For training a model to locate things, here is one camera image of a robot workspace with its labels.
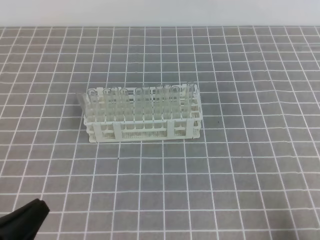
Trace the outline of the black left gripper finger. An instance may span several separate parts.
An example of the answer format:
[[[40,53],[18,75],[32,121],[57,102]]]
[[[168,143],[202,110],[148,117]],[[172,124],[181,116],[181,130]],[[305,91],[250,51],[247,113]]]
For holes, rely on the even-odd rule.
[[[50,209],[38,198],[0,218],[1,240],[34,240]]]

